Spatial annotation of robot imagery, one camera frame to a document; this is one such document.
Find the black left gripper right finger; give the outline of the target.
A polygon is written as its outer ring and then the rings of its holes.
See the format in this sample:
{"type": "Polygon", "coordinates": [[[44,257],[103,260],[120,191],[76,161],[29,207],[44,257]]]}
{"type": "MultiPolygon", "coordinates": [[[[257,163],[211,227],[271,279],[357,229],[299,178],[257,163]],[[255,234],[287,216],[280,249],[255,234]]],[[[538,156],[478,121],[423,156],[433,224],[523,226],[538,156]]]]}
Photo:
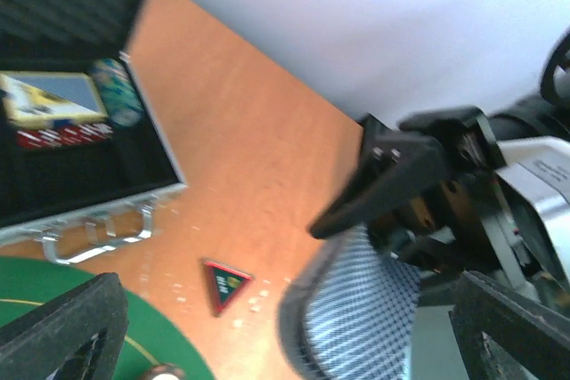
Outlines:
{"type": "Polygon", "coordinates": [[[476,271],[461,274],[450,321],[471,379],[569,377],[569,319],[476,271]]]}

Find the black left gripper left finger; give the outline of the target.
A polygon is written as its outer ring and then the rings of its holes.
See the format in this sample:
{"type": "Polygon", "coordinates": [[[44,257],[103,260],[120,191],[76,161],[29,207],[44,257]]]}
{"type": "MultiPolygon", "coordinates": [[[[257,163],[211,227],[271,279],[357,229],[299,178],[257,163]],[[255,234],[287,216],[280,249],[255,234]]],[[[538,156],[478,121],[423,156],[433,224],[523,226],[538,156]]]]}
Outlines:
{"type": "Polygon", "coordinates": [[[3,379],[111,379],[128,327],[116,273],[103,273],[1,327],[3,379]]]}

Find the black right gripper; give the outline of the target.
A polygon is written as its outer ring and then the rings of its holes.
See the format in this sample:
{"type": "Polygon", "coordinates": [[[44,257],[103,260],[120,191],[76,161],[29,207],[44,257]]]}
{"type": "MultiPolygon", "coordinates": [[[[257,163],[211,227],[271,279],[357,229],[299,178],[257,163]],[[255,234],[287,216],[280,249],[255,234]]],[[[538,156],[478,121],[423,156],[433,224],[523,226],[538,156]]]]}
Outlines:
{"type": "Polygon", "coordinates": [[[309,225],[313,238],[370,223],[369,240],[378,252],[435,272],[429,288],[449,286],[464,270],[518,289],[528,280],[557,280],[542,227],[496,176],[480,171],[442,182],[450,177],[450,165],[436,138],[392,130],[373,115],[358,124],[357,167],[309,225]]]}

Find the black triangular button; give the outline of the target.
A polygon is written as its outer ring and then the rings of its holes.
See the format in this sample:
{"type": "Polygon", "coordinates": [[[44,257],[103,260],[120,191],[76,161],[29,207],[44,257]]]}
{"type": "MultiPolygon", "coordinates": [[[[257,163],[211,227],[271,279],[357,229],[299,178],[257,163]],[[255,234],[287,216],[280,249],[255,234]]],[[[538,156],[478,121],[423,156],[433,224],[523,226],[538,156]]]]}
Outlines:
{"type": "Polygon", "coordinates": [[[212,314],[220,317],[243,290],[255,280],[255,276],[225,263],[212,259],[201,260],[212,314]]]}

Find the blue card deck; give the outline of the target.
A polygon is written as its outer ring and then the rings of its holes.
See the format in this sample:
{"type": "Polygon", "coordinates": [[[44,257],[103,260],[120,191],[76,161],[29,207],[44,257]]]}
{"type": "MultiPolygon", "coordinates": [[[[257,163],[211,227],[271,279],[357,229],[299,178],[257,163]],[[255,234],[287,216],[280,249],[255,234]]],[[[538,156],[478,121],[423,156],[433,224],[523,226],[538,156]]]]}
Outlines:
{"type": "Polygon", "coordinates": [[[278,331],[304,379],[407,379],[419,269],[379,255],[365,226],[327,240],[281,298],[278,331]]]}

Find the brown black chip stack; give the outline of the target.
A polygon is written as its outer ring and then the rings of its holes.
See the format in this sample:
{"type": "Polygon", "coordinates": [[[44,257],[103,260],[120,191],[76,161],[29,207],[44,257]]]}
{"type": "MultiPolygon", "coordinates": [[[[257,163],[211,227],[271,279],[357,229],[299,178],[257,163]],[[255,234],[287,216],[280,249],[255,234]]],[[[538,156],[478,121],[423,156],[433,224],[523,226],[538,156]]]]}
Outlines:
{"type": "Polygon", "coordinates": [[[90,68],[89,75],[111,122],[130,127],[142,119],[143,105],[126,68],[119,61],[111,58],[97,60],[90,68]]]}

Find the round green poker mat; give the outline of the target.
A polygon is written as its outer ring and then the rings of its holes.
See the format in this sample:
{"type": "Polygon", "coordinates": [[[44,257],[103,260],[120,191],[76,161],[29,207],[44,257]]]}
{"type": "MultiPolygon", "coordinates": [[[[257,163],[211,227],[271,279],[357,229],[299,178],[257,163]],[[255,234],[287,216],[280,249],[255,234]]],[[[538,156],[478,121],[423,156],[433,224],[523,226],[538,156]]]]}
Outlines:
{"type": "Polygon", "coordinates": [[[118,274],[2,258],[3,379],[141,379],[154,368],[183,379],[214,376],[182,332],[124,289],[118,274]]]}

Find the aluminium poker case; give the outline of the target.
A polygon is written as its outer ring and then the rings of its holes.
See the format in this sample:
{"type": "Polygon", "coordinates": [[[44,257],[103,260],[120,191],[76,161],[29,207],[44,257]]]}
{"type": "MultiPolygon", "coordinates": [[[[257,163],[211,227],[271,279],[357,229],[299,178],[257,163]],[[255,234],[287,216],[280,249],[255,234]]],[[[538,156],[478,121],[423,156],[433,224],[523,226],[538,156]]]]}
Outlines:
{"type": "Polygon", "coordinates": [[[183,172],[128,46],[145,0],[1,0],[1,242],[81,263],[151,237],[183,172]]]}

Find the row of red dice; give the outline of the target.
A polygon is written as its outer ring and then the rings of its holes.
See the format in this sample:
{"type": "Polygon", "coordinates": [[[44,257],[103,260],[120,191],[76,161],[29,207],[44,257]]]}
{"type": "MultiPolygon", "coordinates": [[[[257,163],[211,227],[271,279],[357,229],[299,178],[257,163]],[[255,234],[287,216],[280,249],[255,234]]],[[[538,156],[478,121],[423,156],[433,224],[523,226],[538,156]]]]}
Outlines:
{"type": "Polygon", "coordinates": [[[50,129],[17,129],[16,142],[22,149],[56,149],[105,141],[113,136],[106,123],[65,125],[50,129]]]}

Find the boxed playing card deck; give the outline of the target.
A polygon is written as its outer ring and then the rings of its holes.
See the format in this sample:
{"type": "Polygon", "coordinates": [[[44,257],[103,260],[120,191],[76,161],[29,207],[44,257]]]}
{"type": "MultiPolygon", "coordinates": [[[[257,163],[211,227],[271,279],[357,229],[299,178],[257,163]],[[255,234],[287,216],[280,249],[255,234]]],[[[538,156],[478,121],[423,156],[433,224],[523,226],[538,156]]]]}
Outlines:
{"type": "Polygon", "coordinates": [[[57,122],[104,122],[108,113],[94,81],[84,73],[3,70],[1,92],[7,119],[22,128],[57,122]]]}

